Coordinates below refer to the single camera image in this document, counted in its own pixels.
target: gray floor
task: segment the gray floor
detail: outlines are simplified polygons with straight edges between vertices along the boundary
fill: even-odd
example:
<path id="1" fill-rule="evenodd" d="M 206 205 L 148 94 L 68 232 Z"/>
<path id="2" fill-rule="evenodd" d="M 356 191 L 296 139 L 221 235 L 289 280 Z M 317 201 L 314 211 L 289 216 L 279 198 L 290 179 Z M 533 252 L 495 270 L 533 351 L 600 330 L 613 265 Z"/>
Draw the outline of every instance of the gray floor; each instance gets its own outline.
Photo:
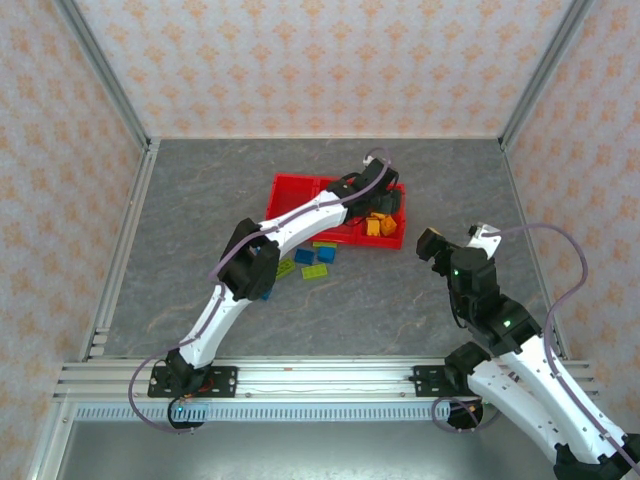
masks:
<path id="1" fill-rule="evenodd" d="M 178 437 L 82 422 L 58 480 L 550 480 L 552 468 L 505 418 L 466 435 L 423 422 L 236 422 Z"/>
<path id="2" fill-rule="evenodd" d="M 444 356 L 468 341 L 415 244 L 428 226 L 462 244 L 472 223 L 521 223 L 496 141 L 163 140 L 105 354 L 150 354 L 189 332 L 211 293 L 207 273 L 240 220 L 264 218 L 276 172 L 341 176 L 379 144 L 407 189 L 404 248 L 340 246 L 327 278 L 289 275 L 244 311 L 218 356 Z M 524 237 L 503 241 L 496 259 L 503 291 L 542 321 Z"/>

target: black mounting plate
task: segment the black mounting plate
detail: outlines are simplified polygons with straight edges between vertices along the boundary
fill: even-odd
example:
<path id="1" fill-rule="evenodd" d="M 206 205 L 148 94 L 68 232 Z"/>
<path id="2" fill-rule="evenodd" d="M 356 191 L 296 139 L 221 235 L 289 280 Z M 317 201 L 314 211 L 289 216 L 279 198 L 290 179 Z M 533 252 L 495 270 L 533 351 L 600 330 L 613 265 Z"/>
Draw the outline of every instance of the black mounting plate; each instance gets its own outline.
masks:
<path id="1" fill-rule="evenodd" d="M 212 365 L 198 391 L 199 398 L 233 398 L 238 385 L 238 367 Z M 166 365 L 153 367 L 147 395 L 151 398 L 176 398 L 183 394 Z"/>
<path id="2" fill-rule="evenodd" d="M 469 389 L 456 388 L 447 381 L 444 365 L 416 365 L 409 378 L 416 388 L 416 397 L 477 397 Z"/>

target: red tray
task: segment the red tray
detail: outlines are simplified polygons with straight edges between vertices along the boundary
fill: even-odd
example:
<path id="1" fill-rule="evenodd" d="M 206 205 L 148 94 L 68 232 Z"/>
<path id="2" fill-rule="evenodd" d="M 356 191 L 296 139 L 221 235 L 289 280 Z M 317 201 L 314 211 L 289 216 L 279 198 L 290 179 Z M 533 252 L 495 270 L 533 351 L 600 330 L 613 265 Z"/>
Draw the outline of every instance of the red tray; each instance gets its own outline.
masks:
<path id="1" fill-rule="evenodd" d="M 336 180 L 334 177 L 317 177 L 313 175 L 295 175 L 292 173 L 276 173 L 273 179 L 269 206 L 266 219 L 278 217 L 287 213 L 303 203 L 308 202 L 324 190 L 329 183 Z M 354 227 L 341 225 L 319 233 L 311 240 L 316 242 L 336 242 L 347 245 L 363 245 L 366 247 L 393 248 L 400 250 L 404 240 L 406 227 L 405 216 L 405 188 L 400 183 L 395 187 L 402 192 L 402 203 L 398 213 L 392 218 L 398 224 L 396 231 L 388 237 L 369 237 L 366 234 L 367 222 L 362 222 Z M 356 223 L 360 219 L 355 218 L 350 223 Z"/>

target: orange floral pattern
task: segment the orange floral pattern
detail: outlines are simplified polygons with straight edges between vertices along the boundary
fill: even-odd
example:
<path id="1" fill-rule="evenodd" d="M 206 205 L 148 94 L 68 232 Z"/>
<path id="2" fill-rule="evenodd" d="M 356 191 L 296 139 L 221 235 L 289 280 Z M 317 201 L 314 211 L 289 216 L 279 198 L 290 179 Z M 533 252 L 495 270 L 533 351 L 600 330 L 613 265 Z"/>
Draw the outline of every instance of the orange floral pattern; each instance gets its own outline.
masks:
<path id="1" fill-rule="evenodd" d="M 592 359 L 601 399 L 640 429 L 640 17 L 596 2 L 509 151 L 527 220 L 564 225 L 585 249 L 587 285 L 562 312 L 569 347 Z M 536 233 L 550 291 L 579 278 L 567 242 Z"/>
<path id="2" fill-rule="evenodd" d="M 139 152 L 54 2 L 11 5 L 0 13 L 0 438 L 1 476 L 18 479 L 97 307 Z"/>
<path id="3" fill-rule="evenodd" d="M 496 138 L 570 3 L 103 0 L 81 7 L 152 136 Z M 383 101 L 390 108 L 380 108 Z"/>

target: patterned wallpaper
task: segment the patterned wallpaper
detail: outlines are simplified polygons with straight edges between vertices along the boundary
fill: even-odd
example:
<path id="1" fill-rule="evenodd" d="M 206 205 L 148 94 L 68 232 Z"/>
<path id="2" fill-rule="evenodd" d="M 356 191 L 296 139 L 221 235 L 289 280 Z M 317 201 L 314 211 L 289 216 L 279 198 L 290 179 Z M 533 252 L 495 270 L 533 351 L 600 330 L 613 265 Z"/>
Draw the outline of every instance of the patterned wallpaper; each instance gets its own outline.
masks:
<path id="1" fill-rule="evenodd" d="M 640 14 L 600 0 L 509 153 L 529 221 L 585 249 L 587 285 L 563 307 L 576 358 L 595 361 L 613 418 L 640 430 Z M 556 297 L 579 278 L 568 243 L 535 235 Z"/>
<path id="2" fill-rule="evenodd" d="M 496 138 L 570 0 L 79 0 L 152 136 Z"/>
<path id="3" fill-rule="evenodd" d="M 0 6 L 0 464 L 23 479 L 139 157 L 51 0 Z"/>

